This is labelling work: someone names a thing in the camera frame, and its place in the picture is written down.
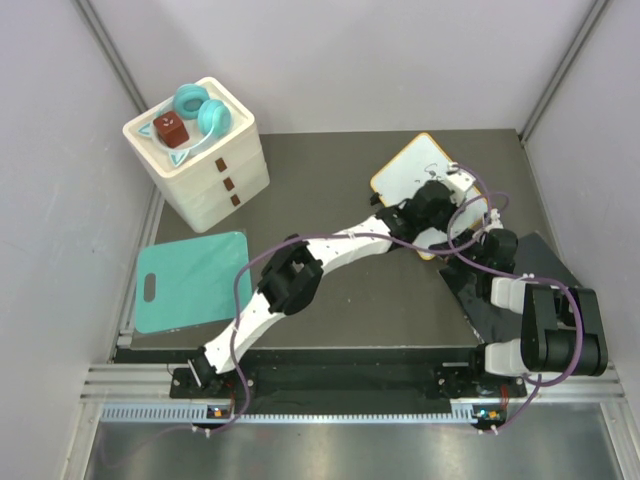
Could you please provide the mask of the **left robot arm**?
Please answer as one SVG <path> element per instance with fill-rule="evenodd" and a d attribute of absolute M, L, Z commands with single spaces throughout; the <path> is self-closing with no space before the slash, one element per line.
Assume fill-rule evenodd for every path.
<path fill-rule="evenodd" d="M 331 235 L 294 234 L 264 254 L 270 259 L 245 307 L 234 296 L 235 319 L 188 361 L 192 384 L 205 396 L 226 387 L 227 374 L 266 330 L 305 309 L 324 275 L 359 259 L 398 248 L 427 253 L 414 244 L 431 228 L 444 229 L 464 202 L 466 191 L 451 180 L 429 180 L 411 198 L 378 210 L 365 221 Z"/>

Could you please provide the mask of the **yellow-framed whiteboard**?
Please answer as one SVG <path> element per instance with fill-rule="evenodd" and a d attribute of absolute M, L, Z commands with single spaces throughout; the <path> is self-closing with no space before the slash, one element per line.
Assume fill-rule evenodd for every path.
<path fill-rule="evenodd" d="M 382 205 L 395 205 L 413 197 L 428 180 L 441 181 L 452 163 L 455 162 L 431 135 L 420 133 L 371 178 L 370 186 L 374 193 L 380 195 Z M 465 201 L 480 195 L 480 190 L 474 186 Z M 455 239 L 466 229 L 481 226 L 488 210 L 485 199 L 469 205 L 453 223 L 452 238 Z M 447 243 L 447 235 L 434 228 L 421 233 L 414 241 L 414 245 L 427 249 L 430 245 L 440 243 Z"/>

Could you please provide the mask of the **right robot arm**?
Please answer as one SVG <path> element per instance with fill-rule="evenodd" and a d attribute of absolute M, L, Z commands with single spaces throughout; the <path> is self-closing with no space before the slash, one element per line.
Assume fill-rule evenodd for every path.
<path fill-rule="evenodd" d="M 504 377 L 569 372 L 600 376 L 609 361 L 598 298 L 537 233 L 493 230 L 440 275 L 480 345 L 466 380 L 487 396 Z"/>

